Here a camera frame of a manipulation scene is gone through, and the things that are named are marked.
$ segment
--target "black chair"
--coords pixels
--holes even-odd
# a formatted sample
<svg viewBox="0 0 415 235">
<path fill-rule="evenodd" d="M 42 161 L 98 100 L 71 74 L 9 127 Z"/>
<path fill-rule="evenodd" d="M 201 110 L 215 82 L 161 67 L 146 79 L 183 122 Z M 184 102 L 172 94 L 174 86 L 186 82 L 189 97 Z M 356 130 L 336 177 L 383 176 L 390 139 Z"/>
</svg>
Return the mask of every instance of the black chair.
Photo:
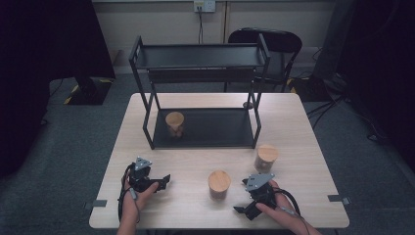
<svg viewBox="0 0 415 235">
<path fill-rule="evenodd" d="M 294 60 L 302 47 L 302 41 L 298 36 L 288 31 L 244 27 L 232 32 L 228 38 L 228 43 L 255 43 L 260 33 L 262 33 L 271 55 L 264 82 L 274 84 L 273 89 L 281 84 L 281 92 L 284 92 Z M 291 54 L 291 59 L 287 64 L 285 63 L 285 54 Z M 261 74 L 262 69 L 256 69 L 254 81 L 259 81 Z M 227 82 L 224 85 L 224 91 L 226 92 L 226 90 Z"/>
</svg>

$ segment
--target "cup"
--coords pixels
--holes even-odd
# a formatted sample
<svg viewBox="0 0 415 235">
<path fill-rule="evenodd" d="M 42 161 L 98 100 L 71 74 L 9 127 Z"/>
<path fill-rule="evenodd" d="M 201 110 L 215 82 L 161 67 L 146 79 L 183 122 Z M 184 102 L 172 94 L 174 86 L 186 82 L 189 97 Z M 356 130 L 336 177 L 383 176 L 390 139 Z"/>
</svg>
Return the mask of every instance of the cup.
<svg viewBox="0 0 415 235">
<path fill-rule="evenodd" d="M 231 178 L 223 170 L 216 170 L 208 177 L 209 192 L 213 199 L 225 199 L 230 185 Z"/>
<path fill-rule="evenodd" d="M 259 146 L 254 161 L 255 169 L 260 173 L 268 173 L 278 158 L 278 150 L 272 145 Z"/>
<path fill-rule="evenodd" d="M 171 112 L 165 117 L 165 122 L 168 126 L 168 131 L 171 137 L 183 136 L 183 122 L 184 116 L 179 112 Z"/>
</svg>

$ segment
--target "electrical outlet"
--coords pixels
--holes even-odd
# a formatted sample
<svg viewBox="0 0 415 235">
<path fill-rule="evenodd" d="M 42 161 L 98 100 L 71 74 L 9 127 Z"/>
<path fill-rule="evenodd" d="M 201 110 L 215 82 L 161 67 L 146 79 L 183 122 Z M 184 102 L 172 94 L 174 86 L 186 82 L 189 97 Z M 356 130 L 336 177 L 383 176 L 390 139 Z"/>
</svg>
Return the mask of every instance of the electrical outlet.
<svg viewBox="0 0 415 235">
<path fill-rule="evenodd" d="M 215 10 L 216 10 L 215 0 L 194 0 L 193 1 L 194 12 L 212 13 Z"/>
<path fill-rule="evenodd" d="M 205 6 L 205 1 L 204 0 L 193 1 L 193 10 L 195 12 L 203 12 L 204 11 L 204 6 Z"/>
</svg>

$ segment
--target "shelf top panel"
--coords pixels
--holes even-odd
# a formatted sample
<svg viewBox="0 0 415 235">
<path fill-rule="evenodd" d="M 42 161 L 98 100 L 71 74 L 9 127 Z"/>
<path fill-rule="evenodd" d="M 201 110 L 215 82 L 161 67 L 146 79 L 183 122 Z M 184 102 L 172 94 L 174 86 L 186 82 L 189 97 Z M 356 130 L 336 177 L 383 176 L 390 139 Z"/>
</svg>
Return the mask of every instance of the shelf top panel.
<svg viewBox="0 0 415 235">
<path fill-rule="evenodd" d="M 143 45 L 136 69 L 254 68 L 265 60 L 254 43 Z"/>
</svg>

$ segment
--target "gray carpet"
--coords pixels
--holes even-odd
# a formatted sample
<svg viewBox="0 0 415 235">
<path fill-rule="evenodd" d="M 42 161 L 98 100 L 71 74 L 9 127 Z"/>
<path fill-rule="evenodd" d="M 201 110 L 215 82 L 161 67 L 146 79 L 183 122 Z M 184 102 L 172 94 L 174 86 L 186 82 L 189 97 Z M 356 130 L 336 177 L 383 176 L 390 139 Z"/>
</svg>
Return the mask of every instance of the gray carpet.
<svg viewBox="0 0 415 235">
<path fill-rule="evenodd" d="M 129 98 L 138 88 L 132 74 L 119 74 L 102 106 L 68 106 L 63 103 L 75 81 L 59 84 L 51 83 L 51 91 L 58 90 L 48 105 L 48 123 L 23 167 L 0 181 L 0 234 L 115 234 L 91 228 L 84 204 L 97 197 Z M 158 91 L 222 89 L 221 83 L 197 83 L 164 85 Z M 228 91 L 247 89 L 233 83 Z M 323 103 L 303 104 L 310 111 Z M 350 226 L 337 232 L 415 234 L 413 173 L 402 171 L 405 165 L 393 146 L 368 140 L 369 132 L 368 123 L 347 102 L 332 108 L 315 127 L 340 195 L 351 201 L 345 206 Z M 333 229 L 320 231 L 336 234 Z"/>
</svg>

